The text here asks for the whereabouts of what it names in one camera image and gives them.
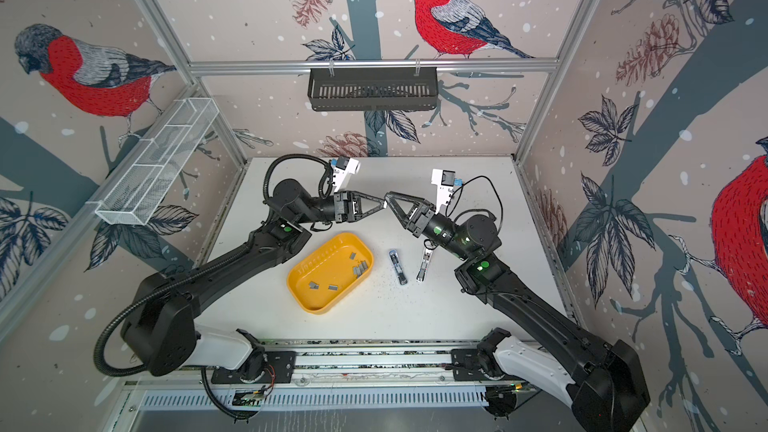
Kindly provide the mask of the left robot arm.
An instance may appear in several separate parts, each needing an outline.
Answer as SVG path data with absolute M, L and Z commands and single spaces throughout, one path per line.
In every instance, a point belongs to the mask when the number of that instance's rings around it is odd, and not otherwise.
M 266 352 L 255 336 L 244 329 L 199 327 L 196 318 L 255 275 L 296 256 L 317 224 L 355 223 L 386 207 L 382 198 L 343 189 L 347 173 L 358 170 L 348 157 L 312 159 L 323 168 L 317 195 L 292 178 L 272 186 L 275 169 L 292 158 L 283 155 L 267 168 L 262 195 L 268 214 L 243 244 L 184 276 L 155 273 L 140 283 L 133 302 L 96 340 L 93 362 L 100 373 L 126 377 L 148 372 L 159 377 L 196 367 L 236 371 L 247 382 L 262 376 Z

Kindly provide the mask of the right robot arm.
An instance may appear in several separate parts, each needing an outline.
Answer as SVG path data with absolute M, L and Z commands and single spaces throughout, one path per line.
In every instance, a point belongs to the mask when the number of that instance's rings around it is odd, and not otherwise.
M 629 431 L 650 402 L 637 352 L 577 325 L 533 292 L 496 254 L 502 242 L 492 214 L 458 224 L 431 202 L 390 191 L 385 200 L 401 226 L 461 259 L 462 290 L 510 318 L 539 346 L 497 328 L 478 347 L 491 377 L 521 378 L 570 407 L 586 431 Z

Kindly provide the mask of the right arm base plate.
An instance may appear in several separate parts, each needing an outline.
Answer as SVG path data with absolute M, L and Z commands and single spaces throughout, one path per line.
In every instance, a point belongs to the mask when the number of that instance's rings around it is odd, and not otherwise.
M 477 349 L 452 349 L 451 361 L 446 369 L 452 373 L 455 382 L 497 381 L 481 367 Z

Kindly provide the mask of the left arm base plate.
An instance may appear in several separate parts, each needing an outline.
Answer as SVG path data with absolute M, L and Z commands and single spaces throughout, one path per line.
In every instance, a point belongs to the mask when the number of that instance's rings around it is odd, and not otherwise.
M 256 353 L 236 370 L 216 368 L 211 382 L 215 385 L 288 384 L 296 358 L 297 354 L 293 351 Z

